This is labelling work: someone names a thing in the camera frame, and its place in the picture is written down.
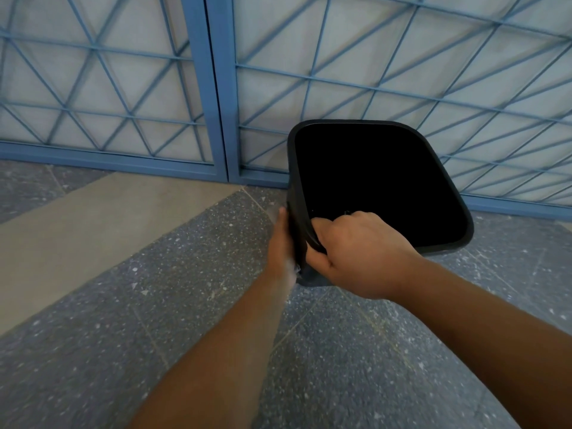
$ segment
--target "left hand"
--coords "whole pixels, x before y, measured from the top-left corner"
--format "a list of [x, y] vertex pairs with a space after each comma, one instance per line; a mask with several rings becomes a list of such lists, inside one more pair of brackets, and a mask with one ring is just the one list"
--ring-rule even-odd
[[296, 282], [294, 266], [294, 245], [288, 232], [288, 212], [282, 207], [268, 243], [268, 262], [265, 271], [277, 279], [284, 279], [290, 287], [293, 287]]

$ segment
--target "forearm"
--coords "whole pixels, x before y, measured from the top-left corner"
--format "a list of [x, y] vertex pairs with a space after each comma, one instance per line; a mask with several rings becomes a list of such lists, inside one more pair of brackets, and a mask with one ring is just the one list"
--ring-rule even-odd
[[133, 427], [247, 427], [284, 303], [287, 277], [265, 271], [163, 378]]
[[572, 421], [572, 338], [419, 259], [391, 298], [429, 327], [523, 428]]

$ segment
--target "right hand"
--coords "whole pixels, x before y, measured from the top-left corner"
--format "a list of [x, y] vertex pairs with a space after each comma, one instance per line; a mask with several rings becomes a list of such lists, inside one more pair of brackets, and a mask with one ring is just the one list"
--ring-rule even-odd
[[336, 286], [369, 299], [391, 299], [423, 257], [397, 230], [371, 212], [334, 221], [313, 218], [328, 254], [308, 245], [306, 262]]

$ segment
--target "blue metal grille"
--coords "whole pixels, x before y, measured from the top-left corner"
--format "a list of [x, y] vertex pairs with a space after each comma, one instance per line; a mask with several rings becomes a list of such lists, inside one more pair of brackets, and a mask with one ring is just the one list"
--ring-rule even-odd
[[[233, 0], [226, 0], [225, 7], [215, 6], [214, 3], [209, 5], [207, 2], [209, 20], [215, 21], [216, 27], [221, 27], [223, 21], [228, 21], [230, 16], [233, 16], [234, 20], [232, 29], [224, 29], [223, 27], [222, 31], [212, 32], [212, 39], [215, 69], [218, 69], [217, 79], [220, 81], [222, 77], [226, 76], [229, 82], [227, 84], [229, 91], [221, 96], [219, 90], [219, 97], [221, 100], [225, 99], [237, 106], [229, 119], [236, 118], [234, 120], [238, 129], [233, 130], [229, 123], [225, 130], [225, 141], [234, 140], [239, 143], [234, 156], [229, 156], [227, 153], [229, 174], [236, 180], [255, 181], [255, 183], [269, 185], [283, 185], [285, 183], [286, 179], [280, 176], [280, 174], [287, 173], [285, 161], [282, 160], [280, 161], [281, 165], [276, 165], [276, 160], [273, 164], [268, 160], [265, 161], [264, 158], [271, 154], [279, 155], [279, 150], [285, 155], [285, 136], [289, 127], [280, 129], [279, 121], [276, 122], [275, 126], [272, 126], [266, 121], [257, 123], [257, 120], [260, 120], [261, 115], [267, 114], [271, 108], [280, 105], [285, 99], [296, 100], [297, 98], [293, 97], [293, 94], [302, 88], [305, 89], [304, 98], [303, 101], [299, 100], [302, 104], [299, 106], [299, 118], [296, 121], [308, 118], [340, 118], [339, 110], [347, 109], [351, 105], [356, 107], [351, 118], [378, 118], [372, 112], [372, 103], [381, 95], [385, 102], [396, 99], [410, 100], [410, 105], [394, 114], [386, 113], [383, 118], [402, 121], [420, 130], [433, 144], [462, 194], [471, 194], [473, 197], [478, 195], [483, 198], [493, 197], [532, 202], [537, 205], [550, 203], [564, 207], [572, 206], [572, 130], [569, 132], [570, 135], [563, 139], [556, 135], [551, 138], [555, 128], [567, 129], [572, 126], [572, 118], [569, 117], [572, 115], [572, 100], [563, 100], [561, 108], [553, 114], [544, 114], [542, 107], [539, 107], [538, 111], [536, 108], [532, 108], [533, 111], [531, 111], [530, 107], [524, 109], [522, 106], [523, 103], [531, 102], [530, 99], [533, 97], [550, 100], [552, 91], [562, 90], [564, 86], [572, 83], [572, 76], [569, 71], [568, 76], [564, 78], [546, 81], [547, 74], [553, 72], [551, 68], [555, 67], [558, 62], [564, 62], [566, 57], [570, 56], [572, 36], [562, 33], [554, 24], [548, 24], [549, 27], [541, 28], [537, 24], [531, 24], [534, 21], [526, 21], [523, 18], [527, 18], [526, 15], [534, 12], [537, 8], [546, 9], [550, 6], [556, 6], [563, 11], [572, 13], [572, 0], [559, 0], [559, 4], [554, 4], [553, 0], [502, 0], [504, 4], [492, 15], [449, 7], [454, 0], [445, 0], [442, 3], [439, 1], [431, 3], [431, 0], [369, 0], [371, 6], [374, 6], [373, 3], [375, 2], [384, 3], [388, 13], [378, 22], [370, 22], [369, 27], [361, 34], [351, 36], [351, 39], [347, 39], [343, 44], [338, 45], [337, 50], [333, 53], [330, 51], [327, 57], [321, 55], [323, 42], [328, 32], [327, 24], [330, 21], [339, 21], [339, 27], [342, 27], [347, 21], [350, 21], [343, 16], [345, 13], [340, 14], [341, 9], [338, 9], [336, 13], [337, 19], [331, 19], [332, 3], [336, 0], [305, 0], [292, 8], [288, 15], [276, 13], [275, 16], [279, 18], [279, 21], [276, 21], [272, 27], [268, 27], [266, 34], [260, 36], [255, 45], [249, 47], [240, 42], [241, 48], [235, 39], [245, 39], [243, 28], [248, 27], [243, 24], [246, 21], [258, 21], [264, 25], [264, 21], [255, 18], [254, 13], [248, 17], [242, 5], [236, 11], [237, 1], [244, 3], [244, 0], [234, 0], [234, 10]], [[312, 10], [314, 21], [316, 21], [317, 15], [320, 15], [318, 21], [321, 21], [321, 26], [319, 32], [316, 33], [317, 44], [312, 50], [312, 62], [304, 68], [307, 69], [306, 71], [304, 69], [280, 69], [272, 60], [260, 57], [260, 54], [273, 45], [273, 42], [280, 39], [285, 30], [293, 27], [293, 24], [295, 27], [303, 27], [304, 22], [300, 18], [310, 10]], [[421, 21], [419, 15], [422, 13], [438, 15], [443, 24], [447, 21], [466, 21], [468, 27], [462, 33], [451, 36], [432, 49], [419, 51], [411, 60], [404, 62], [402, 59], [396, 63], [397, 56], [404, 50], [408, 50], [407, 46], [413, 42], [411, 39], [408, 41], [407, 38], [415, 37], [411, 34], [414, 33], [413, 29], [417, 22]], [[473, 69], [477, 62], [482, 61], [483, 54], [487, 49], [498, 42], [496, 39], [498, 39], [499, 33], [506, 34], [508, 32], [515, 36], [518, 35], [515, 39], [538, 39], [540, 43], [531, 44], [528, 50], [522, 51], [517, 56], [512, 54], [505, 59], [501, 57], [488, 69], [482, 69], [480, 72]], [[337, 60], [348, 55], [350, 51], [363, 44], [366, 39], [371, 40], [372, 36], [375, 37], [379, 45], [384, 40], [393, 42], [393, 46], [386, 51], [387, 57], [377, 80], [360, 83], [355, 80], [344, 80], [342, 74], [332, 74], [332, 71], [326, 72]], [[308, 35], [307, 39], [311, 41], [311, 36]], [[304, 44], [300, 42], [298, 45], [298, 48], [301, 48]], [[428, 66], [437, 57], [450, 54], [458, 49], [466, 51], [466, 58], [463, 63], [459, 63], [454, 70], [448, 73], [448, 80], [444, 83], [445, 86], [441, 91], [416, 93], [397, 83], [397, 80], [403, 78], [405, 74], [414, 72], [418, 67]], [[223, 54], [224, 51], [230, 53], [231, 56]], [[355, 64], [360, 64], [360, 60], [355, 60]], [[496, 100], [492, 105], [473, 100], [471, 99], [472, 96], [467, 93], [484, 84], [487, 79], [498, 78], [495, 77], [496, 75], [512, 74], [516, 78], [518, 75], [513, 74], [513, 72], [519, 72], [519, 69], [530, 70], [532, 69], [531, 66], [539, 66], [539, 68], [528, 76], [521, 75], [522, 78], [519, 77], [518, 81], [522, 82], [516, 92], [504, 93], [502, 99]], [[241, 80], [241, 76], [245, 75], [244, 72], [270, 74], [268, 78], [275, 78], [276, 82], [285, 81], [280, 78], [289, 78], [291, 81], [287, 87], [282, 87], [281, 90], [268, 94], [265, 101], [260, 100], [259, 106], [254, 111], [245, 111], [243, 114], [241, 106], [244, 104], [245, 98], [242, 96], [251, 96], [252, 93], [248, 94], [250, 93], [248, 87], [253, 87], [249, 85], [250, 83]], [[238, 81], [238, 86], [231, 88], [230, 83], [233, 80]], [[316, 114], [314, 111], [312, 116], [308, 116], [310, 107], [308, 96], [313, 93], [313, 87], [316, 84], [343, 86], [346, 89], [353, 89], [355, 92], [343, 100], [332, 101], [329, 107], [324, 107], [325, 110], [321, 114]], [[441, 126], [437, 126], [436, 123], [429, 126], [429, 122], [434, 121], [441, 106], [457, 107], [464, 110], [465, 113], [471, 114], [452, 118]], [[408, 119], [408, 116], [414, 113], [419, 116], [415, 123], [411, 123], [412, 119]], [[515, 129], [510, 129], [510, 124], [507, 124], [508, 128], [504, 132], [485, 136], [487, 129], [496, 126], [495, 124], [504, 120], [503, 118], [518, 119], [520, 125]], [[464, 138], [460, 137], [454, 142], [440, 139], [444, 134], [451, 132], [450, 130], [469, 126], [470, 123], [472, 131], [469, 130], [468, 135]], [[261, 133], [261, 136], [266, 136], [265, 138], [268, 138], [269, 143], [267, 147], [262, 149], [259, 147], [256, 153], [245, 152], [244, 142], [246, 138], [248, 140], [247, 149], [253, 148], [254, 140], [245, 137], [245, 133], [250, 131], [256, 131]], [[517, 134], [527, 137], [523, 137], [499, 156], [501, 152], [494, 149], [497, 144], [501, 144], [503, 140], [506, 142], [507, 139], [512, 141], [511, 138], [515, 138]], [[557, 150], [559, 156], [558, 159], [548, 162], [546, 165], [540, 161], [534, 162], [534, 160], [529, 159], [537, 158], [540, 156], [540, 152], [550, 150]], [[407, 157], [398, 158], [402, 158], [405, 162], [407, 160]], [[572, 216], [572, 211], [563, 213]]]
[[[106, 167], [107, 165], [105, 162], [111, 163], [112, 168], [116, 169], [124, 169], [127, 171], [145, 171], [144, 168], [146, 165], [150, 167], [152, 170], [151, 172], [157, 173], [157, 171], [153, 171], [153, 167], [157, 168], [157, 164], [154, 164], [150, 159], [147, 161], [142, 161], [140, 157], [147, 157], [152, 159], [161, 159], [163, 161], [159, 167], [163, 168], [164, 170], [168, 170], [169, 168], [179, 169], [174, 172], [166, 171], [161, 172], [160, 174], [173, 174], [179, 176], [186, 176], [186, 177], [203, 177], [203, 178], [213, 178], [216, 180], [226, 180], [226, 169], [224, 163], [224, 148], [222, 146], [222, 140], [220, 138], [220, 127], [212, 126], [212, 112], [216, 112], [215, 118], [218, 122], [218, 108], [216, 106], [216, 94], [212, 84], [201, 84], [199, 83], [198, 86], [201, 89], [201, 94], [204, 91], [210, 92], [211, 96], [207, 96], [206, 99], [203, 97], [203, 105], [201, 102], [191, 102], [191, 97], [189, 96], [188, 91], [188, 79], [185, 78], [184, 68], [185, 66], [189, 65], [191, 68], [194, 66], [196, 69], [197, 77], [200, 76], [201, 71], [207, 72], [208, 75], [212, 77], [212, 65], [211, 63], [211, 55], [210, 52], [208, 54], [203, 54], [200, 51], [200, 48], [197, 49], [198, 56], [201, 60], [193, 60], [192, 57], [189, 57], [187, 53], [190, 53], [189, 47], [189, 39], [184, 40], [179, 44], [179, 46], [175, 43], [174, 32], [173, 32], [173, 24], [171, 23], [171, 18], [168, 12], [166, 0], [156, 0], [155, 4], [158, 4], [160, 8], [160, 14], [162, 16], [162, 21], [164, 22], [164, 27], [167, 31], [168, 35], [168, 42], [170, 45], [170, 54], [164, 53], [161, 54], [160, 52], [149, 52], [149, 51], [139, 51], [136, 49], [124, 49], [118, 47], [112, 47], [109, 45], [105, 45], [104, 42], [106, 37], [109, 35], [110, 30], [117, 24], [118, 17], [121, 15], [122, 11], [126, 8], [129, 0], [115, 0], [114, 4], [111, 6], [111, 10], [107, 14], [105, 20], [102, 23], [102, 26], [99, 28], [97, 33], [94, 34], [93, 31], [90, 31], [90, 27], [88, 22], [86, 21], [85, 15], [86, 13], [82, 14], [82, 9], [78, 6], [78, 2], [75, 0], [66, 0], [67, 5], [70, 8], [70, 11], [73, 13], [75, 20], [80, 25], [83, 35], [85, 38], [78, 38], [78, 39], [70, 39], [68, 40], [61, 40], [61, 39], [52, 39], [52, 38], [43, 38], [38, 37], [35, 35], [28, 35], [26, 33], [18, 33], [14, 31], [15, 25], [15, 18], [18, 13], [18, 9], [25, 11], [27, 6], [21, 2], [21, 0], [11, 0], [9, 4], [9, 12], [7, 15], [7, 21], [5, 24], [0, 27], [0, 37], [2, 38], [2, 52], [1, 52], [1, 59], [0, 59], [0, 111], [4, 110], [13, 117], [24, 129], [26, 132], [31, 134], [33, 139], [37, 141], [37, 144], [44, 146], [45, 150], [43, 152], [34, 151], [31, 153], [35, 158], [34, 160], [41, 160], [40, 157], [42, 153], [44, 153], [45, 159], [50, 161], [50, 157], [57, 157], [56, 161], [59, 164], [71, 164], [71, 165], [90, 165], [96, 167]], [[192, 35], [191, 30], [189, 30], [189, 38], [198, 41], [199, 39], [206, 40], [208, 42], [208, 33], [206, 28], [206, 18], [204, 17], [204, 3], [203, 0], [181, 0], [184, 3], [184, 10], [187, 16], [193, 16], [201, 14], [203, 15], [204, 24], [197, 24], [196, 21], [192, 24], [192, 31], [195, 32], [197, 27], [200, 25], [204, 28], [204, 33], [202, 36]], [[192, 12], [189, 13], [189, 10], [196, 9], [201, 10], [202, 12], [196, 13]], [[50, 48], [72, 48], [78, 49], [81, 51], [86, 52], [85, 60], [83, 61], [75, 80], [67, 94], [63, 94], [61, 91], [56, 90], [53, 84], [50, 83], [50, 80], [45, 78], [45, 76], [41, 73], [42, 67], [38, 66], [37, 63], [34, 63], [32, 57], [27, 54], [27, 51], [23, 49], [23, 44], [40, 44], [45, 46], [46, 51], [49, 51]], [[25, 62], [26, 66], [31, 70], [33, 75], [40, 81], [40, 83], [47, 89], [49, 94], [53, 97], [55, 104], [48, 105], [46, 103], [38, 103], [34, 101], [34, 97], [31, 96], [31, 99], [25, 100], [13, 100], [7, 97], [7, 94], [4, 93], [5, 90], [5, 83], [8, 81], [6, 78], [6, 61], [7, 55], [9, 51], [15, 51], [18, 57]], [[126, 95], [126, 92], [123, 86], [118, 81], [116, 75], [113, 74], [112, 69], [110, 69], [109, 61], [106, 60], [105, 54], [122, 54], [128, 56], [138, 56], [144, 57], [145, 60], [164, 60], [164, 64], [161, 69], [156, 73], [154, 78], [150, 81], [150, 84], [143, 90], [142, 93], [139, 94], [139, 97], [129, 104], [129, 99]], [[197, 66], [198, 63], [202, 63], [206, 66]], [[99, 64], [101, 69], [105, 73], [105, 78], [111, 84], [118, 101], [121, 104], [121, 108], [123, 111], [101, 111], [101, 110], [93, 110], [90, 108], [82, 108], [75, 104], [75, 101], [78, 98], [78, 93], [82, 88], [82, 85], [86, 81], [86, 77], [90, 75], [90, 70], [93, 70], [94, 64]], [[176, 70], [176, 74], [178, 76], [178, 87], [181, 90], [182, 96], [184, 98], [184, 105], [186, 108], [186, 115], [185, 118], [177, 118], [171, 119], [166, 118], [164, 116], [153, 116], [147, 113], [142, 113], [141, 108], [148, 102], [150, 96], [152, 96], [153, 92], [157, 89], [157, 86], [161, 83], [162, 80], [166, 78], [168, 73], [172, 71], [172, 69]], [[193, 113], [192, 108], [203, 107], [205, 112], [209, 111], [211, 114], [210, 117], [206, 117], [204, 112], [197, 111]], [[57, 117], [52, 124], [51, 128], [47, 135], [41, 135], [37, 129], [34, 129], [30, 121], [26, 120], [26, 117], [20, 115], [19, 108], [33, 108], [33, 109], [41, 109], [41, 110], [52, 110], [57, 112]], [[105, 116], [108, 117], [110, 123], [114, 121], [118, 121], [118, 125], [112, 130], [111, 134], [107, 137], [100, 139], [99, 141], [94, 137], [93, 133], [90, 132], [90, 129], [85, 126], [84, 122], [82, 122], [81, 115], [91, 115], [91, 116]], [[65, 120], [66, 117], [69, 117], [75, 126], [81, 131], [81, 133], [87, 138], [89, 143], [85, 144], [85, 147], [82, 146], [69, 146], [66, 144], [58, 144], [54, 141], [54, 138], [57, 136], [59, 130], [62, 127], [62, 122]], [[155, 123], [155, 126], [158, 126], [159, 123], [161, 124], [168, 124], [167, 126], [171, 126], [172, 128], [166, 128], [164, 131], [170, 132], [168, 138], [157, 138], [156, 131], [151, 132], [150, 134], [145, 133], [145, 129], [142, 128], [142, 123]], [[116, 143], [118, 136], [121, 135], [122, 130], [124, 130], [128, 125], [134, 129], [136, 136], [133, 138], [131, 137], [129, 140], [132, 143], [129, 146], [129, 150], [118, 150]], [[187, 130], [192, 130], [192, 135], [184, 136]], [[8, 144], [7, 142], [14, 142], [18, 141], [18, 139], [14, 138], [2, 138], [2, 154], [6, 158], [18, 158], [22, 157], [26, 159], [26, 152], [20, 152], [20, 149], [15, 149], [13, 144]], [[190, 156], [181, 156], [177, 157], [176, 152], [171, 151], [167, 155], [163, 155], [165, 151], [168, 150], [169, 146], [174, 144], [174, 142], [193, 142], [194, 145], [186, 146], [187, 149], [191, 148], [193, 150], [197, 150], [196, 158], [192, 158]], [[54, 151], [54, 149], [66, 149], [74, 151], [92, 151], [93, 162], [90, 163], [90, 158], [85, 154], [82, 155], [82, 159], [80, 162], [76, 163], [76, 159], [78, 154], [69, 154], [66, 155], [65, 151]], [[105, 154], [107, 158], [104, 157], [95, 157], [95, 154]], [[109, 157], [109, 155], [119, 155], [119, 157]], [[129, 155], [133, 156], [137, 159], [130, 160]]]

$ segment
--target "floor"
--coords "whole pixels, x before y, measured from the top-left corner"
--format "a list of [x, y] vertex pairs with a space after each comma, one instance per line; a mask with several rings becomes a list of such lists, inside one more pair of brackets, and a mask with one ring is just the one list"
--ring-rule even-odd
[[[0, 426], [125, 426], [261, 271], [283, 201], [275, 189], [0, 161]], [[473, 241], [433, 260], [572, 333], [572, 231], [473, 216]], [[517, 425], [406, 310], [296, 287], [253, 427]]]

